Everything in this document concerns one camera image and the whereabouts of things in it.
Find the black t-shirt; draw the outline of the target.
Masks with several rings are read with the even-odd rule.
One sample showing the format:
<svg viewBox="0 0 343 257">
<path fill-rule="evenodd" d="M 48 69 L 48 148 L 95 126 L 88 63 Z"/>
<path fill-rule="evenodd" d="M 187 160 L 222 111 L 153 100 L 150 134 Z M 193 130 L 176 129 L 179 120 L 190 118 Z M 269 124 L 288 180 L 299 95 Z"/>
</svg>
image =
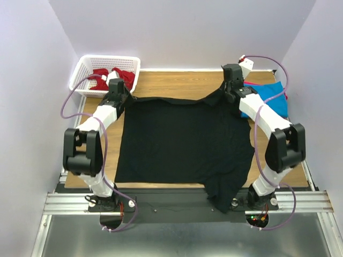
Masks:
<svg viewBox="0 0 343 257">
<path fill-rule="evenodd" d="M 124 112 L 115 182 L 202 184 L 226 213 L 253 156 L 250 125 L 230 113 L 222 87 L 200 100 L 142 97 Z"/>
</svg>

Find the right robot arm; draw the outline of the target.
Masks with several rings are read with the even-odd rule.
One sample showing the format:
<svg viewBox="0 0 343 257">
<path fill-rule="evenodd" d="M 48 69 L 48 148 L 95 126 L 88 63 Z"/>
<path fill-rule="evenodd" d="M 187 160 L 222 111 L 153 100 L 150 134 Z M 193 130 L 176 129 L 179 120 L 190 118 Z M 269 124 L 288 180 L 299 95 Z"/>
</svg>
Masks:
<svg viewBox="0 0 343 257">
<path fill-rule="evenodd" d="M 245 113 L 268 138 L 265 168 L 250 185 L 247 204 L 258 209 L 270 201 L 275 189 L 294 167 L 305 159 L 305 128 L 292 124 L 269 107 L 252 87 L 244 85 L 253 63 L 226 64 L 223 69 L 223 89 L 229 109 L 235 116 Z"/>
</svg>

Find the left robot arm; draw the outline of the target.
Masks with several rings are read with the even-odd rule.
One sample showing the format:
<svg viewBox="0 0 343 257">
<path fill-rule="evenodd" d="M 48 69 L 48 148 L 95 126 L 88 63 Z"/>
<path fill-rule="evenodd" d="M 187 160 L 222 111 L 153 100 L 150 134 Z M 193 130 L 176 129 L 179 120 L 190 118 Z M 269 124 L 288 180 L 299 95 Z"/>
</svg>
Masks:
<svg viewBox="0 0 343 257">
<path fill-rule="evenodd" d="M 132 100 L 123 79 L 110 79 L 108 87 L 108 93 L 95 112 L 88 114 L 88 119 L 76 128 L 65 131 L 63 168 L 89 186 L 93 194 L 85 199 L 91 208 L 99 208 L 100 211 L 136 211 L 134 199 L 119 192 L 115 183 L 105 174 L 107 128 L 120 118 Z"/>
</svg>

